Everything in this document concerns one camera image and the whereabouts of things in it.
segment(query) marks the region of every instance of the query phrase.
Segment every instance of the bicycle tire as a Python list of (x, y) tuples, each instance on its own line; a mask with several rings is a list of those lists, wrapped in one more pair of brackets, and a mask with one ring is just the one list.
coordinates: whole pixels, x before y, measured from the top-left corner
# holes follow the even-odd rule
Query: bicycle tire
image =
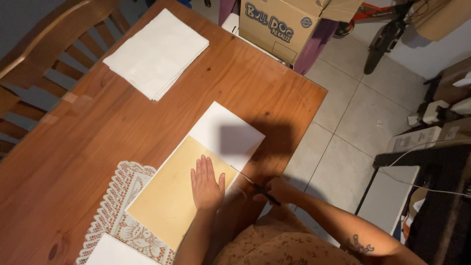
[(381, 40), (381, 43), (378, 47), (372, 47), (370, 49), (370, 53), (368, 54), (368, 58), (366, 59), (365, 68), (363, 69), (363, 73), (366, 75), (371, 74), (375, 69), (378, 63), (380, 62), (384, 53), (389, 51), (389, 46), (396, 38), (396, 32), (388, 31)]

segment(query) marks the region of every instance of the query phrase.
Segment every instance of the chair backrest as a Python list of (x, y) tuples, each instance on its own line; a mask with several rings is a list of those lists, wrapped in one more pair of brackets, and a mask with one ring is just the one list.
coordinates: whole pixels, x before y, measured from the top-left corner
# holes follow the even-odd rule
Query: chair backrest
[[(0, 83), (29, 89), (42, 88), (58, 98), (67, 89), (44, 75), (54, 69), (74, 80), (84, 73), (59, 60), (68, 54), (86, 68), (95, 62), (73, 43), (79, 40), (97, 58), (105, 51), (87, 32), (91, 27), (103, 39), (108, 48), (116, 42), (104, 20), (109, 17), (116, 28), (124, 34), (130, 25), (119, 11), (119, 0), (68, 0), (43, 18), (2, 60), (0, 60)], [(20, 140), (27, 130), (1, 119), (6, 112), (39, 121), (46, 111), (21, 101), (13, 91), (0, 85), (0, 133)], [(0, 159), (14, 143), (0, 140)]]

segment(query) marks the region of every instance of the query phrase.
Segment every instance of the fingers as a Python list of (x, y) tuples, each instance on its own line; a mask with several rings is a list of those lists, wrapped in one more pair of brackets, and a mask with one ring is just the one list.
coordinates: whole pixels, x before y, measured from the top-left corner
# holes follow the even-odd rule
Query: fingers
[(215, 175), (214, 175), (214, 168), (212, 167), (212, 161), (211, 161), (211, 158), (209, 157), (206, 158), (206, 166), (208, 170), (208, 180), (213, 179), (214, 181), (216, 181)]
[(191, 187), (194, 188), (196, 185), (196, 172), (194, 169), (190, 170), (190, 176), (191, 176)]
[(208, 180), (208, 165), (204, 155), (201, 155), (201, 177), (204, 180)]
[(267, 202), (268, 199), (267, 197), (265, 197), (263, 194), (257, 194), (255, 196), (253, 196), (253, 201), (260, 201), (260, 202)]
[(222, 173), (221, 176), (219, 176), (218, 186), (221, 194), (224, 194), (226, 192), (226, 173)]
[(201, 182), (201, 160), (196, 160), (196, 181)]

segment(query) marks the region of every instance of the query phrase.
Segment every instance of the white cable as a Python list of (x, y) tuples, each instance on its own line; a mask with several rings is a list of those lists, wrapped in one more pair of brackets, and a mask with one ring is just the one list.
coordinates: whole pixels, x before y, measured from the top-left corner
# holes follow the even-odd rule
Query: white cable
[[(411, 147), (412, 150), (409, 150), (407, 151), (406, 153), (402, 154), (398, 159), (396, 159), (396, 161), (392, 162), (391, 165), (387, 166), (385, 169), (387, 168), (390, 168), (392, 167), (395, 163), (397, 163), (399, 161), (399, 159), (401, 159), (403, 156), (407, 155), (408, 153), (410, 152), (413, 152), (413, 151), (416, 151), (414, 148), (416, 147), (419, 147), (419, 146), (422, 146), (422, 145), (428, 145), (428, 144), (436, 144), (436, 143), (441, 143), (441, 142), (468, 142), (468, 143), (471, 143), (471, 140), (449, 140), (449, 141), (435, 141), (435, 142), (428, 142), (428, 143), (421, 143), (421, 144), (418, 144), (416, 146), (413, 146)], [(471, 195), (468, 195), (468, 194), (464, 194), (464, 193), (458, 193), (458, 192), (452, 192), (452, 191), (445, 191), (445, 190), (431, 190), (431, 189), (428, 189), (428, 188), (425, 188), (425, 187), (421, 187), (421, 186), (417, 186), (417, 185), (414, 185), (414, 184), (411, 184), (411, 183), (408, 183), (408, 182), (405, 182), (405, 181), (402, 181), (402, 180), (398, 180), (397, 178), (391, 176), (390, 174), (388, 174), (386, 171), (384, 171), (384, 169), (381, 169), (381, 170), (378, 170), (379, 172), (387, 175), (388, 177), (392, 178), (393, 180), (397, 181), (397, 182), (400, 182), (400, 183), (404, 183), (404, 184), (407, 184), (407, 185), (411, 185), (411, 186), (414, 186), (414, 187), (417, 187), (417, 188), (421, 188), (421, 189), (426, 189), (427, 191), (433, 191), (433, 192), (442, 192), (442, 193), (450, 193), (450, 194), (455, 194), (455, 195), (462, 195), (462, 196), (465, 196), (465, 197), (469, 197), (471, 198)]]

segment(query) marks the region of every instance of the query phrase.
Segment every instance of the floral dress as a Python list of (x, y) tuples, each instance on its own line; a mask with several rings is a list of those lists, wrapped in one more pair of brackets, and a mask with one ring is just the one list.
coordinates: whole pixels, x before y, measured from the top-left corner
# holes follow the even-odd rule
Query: floral dress
[(317, 237), (288, 208), (272, 207), (218, 254), (215, 265), (360, 265)]

